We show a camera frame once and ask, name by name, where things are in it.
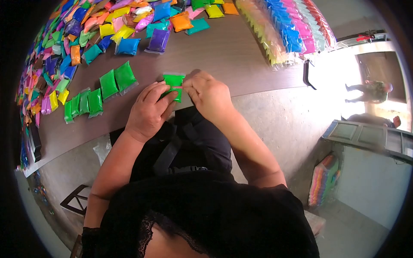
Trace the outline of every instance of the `open door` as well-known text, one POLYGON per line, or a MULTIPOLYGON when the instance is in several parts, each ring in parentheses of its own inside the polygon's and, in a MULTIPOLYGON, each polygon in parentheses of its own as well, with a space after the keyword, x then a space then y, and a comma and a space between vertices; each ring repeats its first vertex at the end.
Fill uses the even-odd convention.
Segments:
POLYGON ((334 120, 322 138, 376 152, 413 165, 413 134, 366 123, 334 120))

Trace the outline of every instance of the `stack of colorful bags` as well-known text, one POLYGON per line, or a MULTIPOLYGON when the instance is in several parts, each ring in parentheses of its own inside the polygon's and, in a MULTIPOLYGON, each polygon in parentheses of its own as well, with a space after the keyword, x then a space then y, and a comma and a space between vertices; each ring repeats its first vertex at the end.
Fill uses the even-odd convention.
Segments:
POLYGON ((302 63, 306 54, 332 50, 335 37, 311 0, 237 0, 267 50, 271 65, 302 63))

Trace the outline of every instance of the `orange powder bag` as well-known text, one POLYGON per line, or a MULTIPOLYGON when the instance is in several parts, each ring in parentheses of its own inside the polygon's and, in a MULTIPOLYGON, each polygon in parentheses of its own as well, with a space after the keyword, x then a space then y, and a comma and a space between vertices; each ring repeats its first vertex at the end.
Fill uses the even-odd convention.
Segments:
POLYGON ((72 58, 72 66, 80 64, 80 46, 70 47, 70 57, 72 58))
POLYGON ((194 27, 191 24, 191 20, 189 19, 188 12, 182 12, 180 14, 172 16, 171 22, 172 22, 173 27, 175 28, 175 32, 179 32, 179 31, 194 27))

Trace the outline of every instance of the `strap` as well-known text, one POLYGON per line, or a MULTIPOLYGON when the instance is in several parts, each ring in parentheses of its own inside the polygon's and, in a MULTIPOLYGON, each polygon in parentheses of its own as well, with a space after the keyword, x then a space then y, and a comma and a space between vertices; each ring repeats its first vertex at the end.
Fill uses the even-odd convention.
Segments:
POLYGON ((162 151, 161 155, 159 155, 158 159, 155 161, 153 169, 156 176, 169 174, 168 168, 181 146, 182 140, 179 139, 177 135, 175 135, 162 151))

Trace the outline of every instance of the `wall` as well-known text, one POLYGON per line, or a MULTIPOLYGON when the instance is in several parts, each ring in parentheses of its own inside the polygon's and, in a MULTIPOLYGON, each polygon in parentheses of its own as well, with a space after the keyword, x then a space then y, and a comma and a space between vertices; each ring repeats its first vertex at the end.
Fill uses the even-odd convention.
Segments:
POLYGON ((393 158, 345 147, 336 198, 391 229, 403 204, 411 169, 393 158))
POLYGON ((336 38, 382 30, 380 17, 365 0, 313 0, 336 38))

